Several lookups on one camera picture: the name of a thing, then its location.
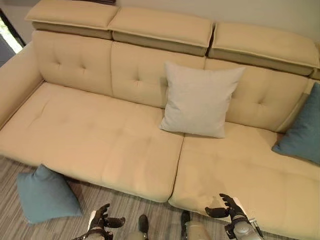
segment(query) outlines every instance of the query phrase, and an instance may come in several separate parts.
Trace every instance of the seat cushion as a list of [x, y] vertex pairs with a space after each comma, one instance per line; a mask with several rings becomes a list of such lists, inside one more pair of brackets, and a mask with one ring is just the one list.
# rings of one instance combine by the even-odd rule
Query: seat cushion
[[156, 202], [170, 197], [182, 134], [164, 110], [44, 83], [0, 131], [0, 154]]
[[281, 135], [269, 130], [226, 122], [225, 134], [185, 135], [170, 204], [206, 215], [205, 207], [225, 206], [224, 193], [263, 231], [319, 239], [319, 166], [271, 151]]

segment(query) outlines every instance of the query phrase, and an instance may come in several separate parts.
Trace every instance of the wall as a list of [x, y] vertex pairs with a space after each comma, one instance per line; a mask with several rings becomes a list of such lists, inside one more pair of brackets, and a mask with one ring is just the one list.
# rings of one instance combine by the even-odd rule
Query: wall
[[[24, 18], [39, 0], [0, 0], [0, 7], [28, 43], [33, 27]], [[320, 41], [320, 0], [117, 0], [137, 6], [187, 13], [215, 21], [250, 23], [295, 32]]]
[[39, 0], [0, 0], [0, 8], [26, 44], [31, 41], [34, 28], [25, 21], [25, 16], [37, 2]]

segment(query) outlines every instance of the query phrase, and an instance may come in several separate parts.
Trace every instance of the floor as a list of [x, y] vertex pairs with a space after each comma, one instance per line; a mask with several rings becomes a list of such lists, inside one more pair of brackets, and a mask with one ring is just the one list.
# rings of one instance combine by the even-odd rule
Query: floor
[[[141, 214], [149, 218], [150, 240], [180, 240], [181, 209], [168, 203], [155, 203], [115, 190], [68, 179], [83, 209], [83, 217], [52, 219], [36, 225], [28, 225], [20, 206], [16, 177], [33, 168], [0, 156], [0, 239], [1, 240], [69, 240], [86, 232], [91, 211], [110, 203], [110, 217], [125, 217], [122, 228], [115, 229], [114, 240], [124, 240], [137, 229]], [[193, 213], [192, 219], [204, 223], [212, 240], [228, 240], [224, 223]], [[265, 240], [290, 240], [291, 238], [265, 233]]]

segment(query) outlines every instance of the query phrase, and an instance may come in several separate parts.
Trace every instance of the sofa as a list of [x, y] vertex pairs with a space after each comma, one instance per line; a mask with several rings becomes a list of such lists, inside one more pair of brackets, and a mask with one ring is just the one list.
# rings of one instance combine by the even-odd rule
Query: sofa
[[[0, 68], [1, 155], [202, 215], [225, 193], [263, 231], [320, 240], [320, 167], [271, 150], [320, 79], [311, 39], [85, 1], [42, 0], [26, 20], [32, 42]], [[245, 66], [225, 138], [159, 129], [166, 61]]]

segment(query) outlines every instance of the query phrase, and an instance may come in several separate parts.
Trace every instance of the blue pillow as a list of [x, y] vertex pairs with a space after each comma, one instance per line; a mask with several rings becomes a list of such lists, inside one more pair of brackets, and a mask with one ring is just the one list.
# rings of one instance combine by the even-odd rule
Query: blue pillow
[[33, 173], [19, 173], [17, 187], [24, 215], [31, 224], [82, 216], [79, 202], [63, 176], [44, 165]]
[[320, 84], [315, 83], [297, 119], [272, 150], [320, 164]]

